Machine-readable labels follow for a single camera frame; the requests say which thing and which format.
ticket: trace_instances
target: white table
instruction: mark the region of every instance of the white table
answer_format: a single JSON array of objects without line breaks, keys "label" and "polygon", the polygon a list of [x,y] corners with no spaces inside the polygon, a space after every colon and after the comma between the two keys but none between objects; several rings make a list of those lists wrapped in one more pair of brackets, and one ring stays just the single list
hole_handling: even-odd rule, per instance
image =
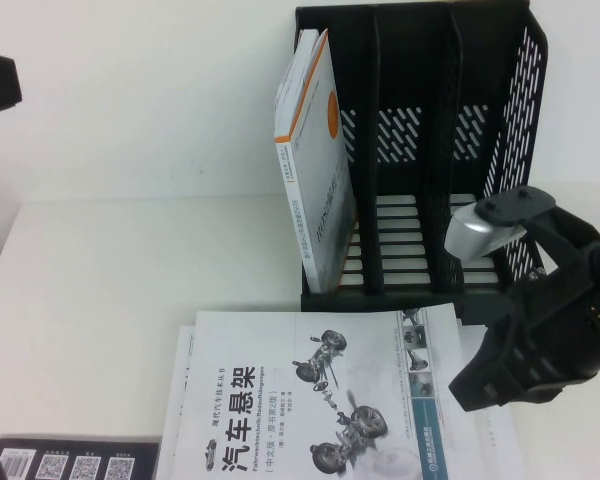
[{"label": "white table", "polygon": [[[600,229],[600,189],[542,185]],[[0,435],[156,437],[179,325],[298,310],[284,197],[25,206],[0,258]],[[533,478],[600,478],[600,375],[515,405]]]}]

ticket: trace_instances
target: book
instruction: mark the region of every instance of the book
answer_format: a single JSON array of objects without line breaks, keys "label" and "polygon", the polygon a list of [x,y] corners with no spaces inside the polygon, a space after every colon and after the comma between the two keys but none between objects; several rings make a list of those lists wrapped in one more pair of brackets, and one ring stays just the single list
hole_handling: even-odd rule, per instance
[{"label": "book", "polygon": [[174,480],[495,478],[483,419],[447,388],[464,365],[452,305],[200,312],[190,362]]},{"label": "book", "polygon": [[276,94],[274,138],[309,290],[333,291],[356,209],[327,30],[301,32]]}]

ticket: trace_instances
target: qr code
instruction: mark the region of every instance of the qr code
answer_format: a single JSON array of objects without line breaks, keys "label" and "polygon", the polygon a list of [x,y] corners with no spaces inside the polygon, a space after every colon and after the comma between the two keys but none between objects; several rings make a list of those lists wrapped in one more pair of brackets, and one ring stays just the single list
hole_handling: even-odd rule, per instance
[{"label": "qr code", "polygon": [[100,457],[76,457],[69,480],[95,480]]},{"label": "qr code", "polygon": [[111,458],[104,480],[129,480],[135,461],[135,458]]},{"label": "qr code", "polygon": [[42,457],[42,462],[40,462],[36,479],[60,480],[64,467],[67,465],[67,460],[69,460],[68,455],[45,455]]}]

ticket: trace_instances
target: orange circle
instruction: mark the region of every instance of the orange circle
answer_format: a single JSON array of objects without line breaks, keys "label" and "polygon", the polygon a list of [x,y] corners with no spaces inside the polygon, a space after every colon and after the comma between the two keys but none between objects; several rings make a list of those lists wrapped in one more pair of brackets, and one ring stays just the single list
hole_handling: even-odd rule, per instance
[{"label": "orange circle", "polygon": [[336,135],[338,135],[338,122],[340,121],[340,115],[338,115],[338,99],[336,98],[336,92],[334,91],[331,91],[329,94],[327,120],[329,121],[329,134],[331,135],[331,138],[336,138]]}]

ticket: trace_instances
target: book spine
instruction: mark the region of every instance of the book spine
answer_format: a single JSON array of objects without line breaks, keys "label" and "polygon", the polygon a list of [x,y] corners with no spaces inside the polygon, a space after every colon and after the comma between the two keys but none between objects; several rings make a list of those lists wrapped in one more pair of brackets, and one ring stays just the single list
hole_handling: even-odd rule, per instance
[{"label": "book spine", "polygon": [[302,264],[307,276],[309,290],[312,293],[322,293],[320,288],[320,279],[318,278],[318,269],[316,266],[313,249],[311,248],[311,238],[307,227],[307,218],[304,213],[304,205],[302,196],[300,195],[300,185],[298,185],[298,177],[296,175],[296,167],[293,160],[293,152],[291,143],[278,143],[278,159],[280,160],[280,168],[284,177],[284,185],[287,189],[287,199],[289,200],[289,208],[293,217],[293,227],[296,231],[296,238],[300,246],[302,255]]}]

